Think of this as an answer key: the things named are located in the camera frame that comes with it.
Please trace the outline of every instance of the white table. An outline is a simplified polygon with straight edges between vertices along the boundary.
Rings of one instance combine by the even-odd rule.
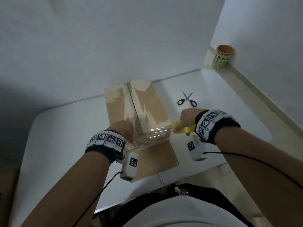
[[[178,106],[177,101],[194,92],[191,99],[200,108],[222,109],[232,114],[242,128],[269,142],[271,134],[262,122],[243,103],[239,96],[213,70],[201,70],[153,83],[171,121],[178,121],[189,102]],[[25,150],[20,177],[15,193],[10,226],[19,227],[43,196],[83,155],[92,134],[109,126],[104,97],[65,105],[41,113],[36,117]],[[173,135],[171,144],[179,166],[161,173],[165,184],[177,181],[225,163],[222,155],[209,154],[206,160],[194,162],[187,151],[187,137]],[[207,151],[219,151],[207,144]],[[113,163],[106,179],[121,170]],[[135,198],[164,186],[159,176],[129,183],[118,176],[104,190],[96,212]]]

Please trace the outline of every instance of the black pants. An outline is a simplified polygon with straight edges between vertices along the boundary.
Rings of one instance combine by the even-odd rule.
[[[254,227],[219,190],[215,188],[195,186],[188,183],[169,186],[165,195],[161,195],[159,193],[147,193],[127,202],[121,206],[116,213],[112,220],[112,227],[121,227],[150,205],[177,196],[178,194],[175,192],[175,187],[178,187],[179,189],[187,189],[189,196],[219,206],[233,214],[248,227]]]

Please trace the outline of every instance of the green cup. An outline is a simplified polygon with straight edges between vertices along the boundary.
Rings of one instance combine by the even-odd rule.
[[[234,48],[229,45],[219,45],[217,47],[216,55],[212,62],[212,67],[215,69],[222,69],[226,65],[229,57],[235,52]]]

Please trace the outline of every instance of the white wall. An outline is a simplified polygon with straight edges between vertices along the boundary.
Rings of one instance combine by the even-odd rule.
[[[211,46],[303,129],[303,0],[226,0]]]
[[[0,151],[43,108],[200,68],[224,1],[0,0]]]

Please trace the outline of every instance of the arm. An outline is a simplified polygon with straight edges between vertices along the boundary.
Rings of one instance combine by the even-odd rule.
[[[192,126],[205,109],[182,111],[182,125]],[[235,126],[220,129],[214,141],[222,152],[233,152],[262,160],[303,185],[303,162]],[[274,169],[240,156],[224,155],[226,161],[273,226],[302,226],[303,190]]]
[[[131,122],[114,123],[110,130],[119,132],[132,141]],[[83,211],[102,190],[109,169],[109,160],[95,151],[83,155],[70,170],[44,196],[26,218],[22,227],[66,226],[71,227]],[[88,226],[98,200],[83,216],[77,226]]]

